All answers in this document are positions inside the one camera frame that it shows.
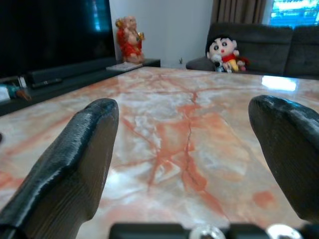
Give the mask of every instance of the black tv screen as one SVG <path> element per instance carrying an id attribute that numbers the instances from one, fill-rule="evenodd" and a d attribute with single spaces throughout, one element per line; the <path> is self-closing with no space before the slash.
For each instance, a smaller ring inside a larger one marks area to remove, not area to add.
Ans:
<path id="1" fill-rule="evenodd" d="M 109 0 L 0 1 L 0 78 L 114 57 Z"/>

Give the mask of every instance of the window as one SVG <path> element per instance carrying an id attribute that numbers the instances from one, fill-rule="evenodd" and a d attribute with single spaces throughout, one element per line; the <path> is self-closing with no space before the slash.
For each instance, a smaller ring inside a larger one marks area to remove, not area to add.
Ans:
<path id="1" fill-rule="evenodd" d="M 319 0 L 274 0 L 269 24 L 319 25 Z"/>

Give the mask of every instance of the brown curtain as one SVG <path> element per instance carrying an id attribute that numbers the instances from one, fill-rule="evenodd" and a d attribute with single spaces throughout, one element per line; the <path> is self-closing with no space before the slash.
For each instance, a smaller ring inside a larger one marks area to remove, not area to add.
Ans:
<path id="1" fill-rule="evenodd" d="M 267 0 L 214 0 L 211 22 L 262 23 Z"/>

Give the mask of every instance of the stuffed toy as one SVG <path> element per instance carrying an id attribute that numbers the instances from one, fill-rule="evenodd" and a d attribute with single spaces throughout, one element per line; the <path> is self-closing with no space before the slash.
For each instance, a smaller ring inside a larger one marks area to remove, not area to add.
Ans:
<path id="1" fill-rule="evenodd" d="M 244 57 L 239 57 L 239 51 L 236 48 L 237 42 L 230 36 L 219 35 L 208 41 L 206 56 L 214 63 L 221 58 L 224 72 L 245 71 L 245 65 L 248 64 L 248 60 Z"/>

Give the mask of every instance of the marble table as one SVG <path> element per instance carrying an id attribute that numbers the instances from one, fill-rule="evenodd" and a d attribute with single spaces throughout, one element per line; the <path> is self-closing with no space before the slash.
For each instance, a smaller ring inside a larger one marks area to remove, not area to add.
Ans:
<path id="1" fill-rule="evenodd" d="M 105 239 L 114 222 L 299 226 L 249 124 L 248 103 L 261 94 L 319 111 L 317 81 L 144 67 L 3 116 L 0 208 L 77 111 L 113 98 L 112 164 L 78 239 Z"/>

